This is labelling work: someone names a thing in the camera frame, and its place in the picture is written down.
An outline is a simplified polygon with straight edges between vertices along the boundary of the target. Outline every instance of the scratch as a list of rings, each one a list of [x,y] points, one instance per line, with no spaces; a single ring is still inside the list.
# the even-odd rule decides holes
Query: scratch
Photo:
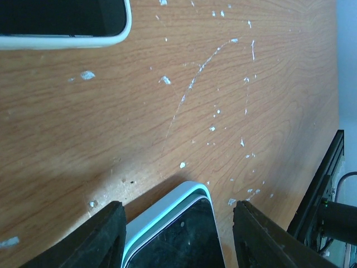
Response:
[[[185,91],[185,94],[182,96],[181,98],[181,101],[180,103],[178,104],[178,107],[176,109],[176,112],[175,112],[175,115],[173,116],[171,122],[170,122],[170,125],[168,126],[168,130],[167,130],[167,133],[166,133],[166,136],[165,136],[165,139],[164,139],[164,142],[163,142],[163,146],[162,146],[162,149],[161,149],[161,152],[163,152],[163,149],[165,148],[165,144],[166,144],[166,140],[167,140],[167,137],[168,137],[168,134],[170,133],[170,129],[172,127],[172,124],[173,122],[175,121],[176,119],[176,116],[181,108],[181,106],[183,105],[183,103],[185,102],[185,99],[188,95],[188,93],[190,91],[192,91],[195,83],[196,83],[196,79],[197,77],[202,73],[202,71],[205,69],[205,67],[207,66],[207,64],[212,60],[212,58],[217,55],[219,53],[219,51],[225,47],[227,44],[229,43],[238,43],[238,38],[234,38],[234,39],[231,39],[227,42],[225,42],[223,45],[219,46],[216,51],[213,52],[213,54],[200,66],[200,69],[198,70],[198,72],[195,74],[194,78],[192,79],[191,83],[189,84],[189,86],[187,87],[186,91]]]
[[[255,61],[255,56],[254,56],[254,43],[255,43],[255,40],[252,41],[252,57],[253,57],[253,61]]]

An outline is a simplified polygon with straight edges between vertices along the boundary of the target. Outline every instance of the phone screen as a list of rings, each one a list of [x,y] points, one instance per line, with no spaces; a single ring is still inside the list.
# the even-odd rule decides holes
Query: phone screen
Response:
[[[210,202],[200,199],[142,246],[126,268],[224,268]]]
[[[114,36],[124,0],[0,0],[0,35]]]

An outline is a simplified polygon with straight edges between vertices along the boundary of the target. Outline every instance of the white wall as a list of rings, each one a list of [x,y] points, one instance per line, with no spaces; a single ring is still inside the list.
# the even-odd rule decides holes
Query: white wall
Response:
[[[357,1],[337,0],[340,128],[345,130],[345,171],[357,170]],[[357,176],[341,188],[341,201],[357,206]]]

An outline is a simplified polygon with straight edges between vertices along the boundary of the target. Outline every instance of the wooden table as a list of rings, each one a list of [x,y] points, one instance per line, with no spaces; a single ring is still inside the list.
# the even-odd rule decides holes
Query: wooden table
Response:
[[[339,123],[335,1],[132,1],[132,13],[112,47],[0,52],[0,241],[20,241],[1,267],[112,200],[130,220],[184,180],[210,189],[227,267],[230,198],[283,228],[294,216]]]

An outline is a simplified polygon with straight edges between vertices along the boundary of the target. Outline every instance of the white phone edge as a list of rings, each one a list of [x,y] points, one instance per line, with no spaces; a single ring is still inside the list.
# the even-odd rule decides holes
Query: white phone edge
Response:
[[[127,24],[119,35],[105,37],[0,36],[0,50],[79,49],[115,45],[127,38],[132,27],[130,1],[124,0],[124,3]]]

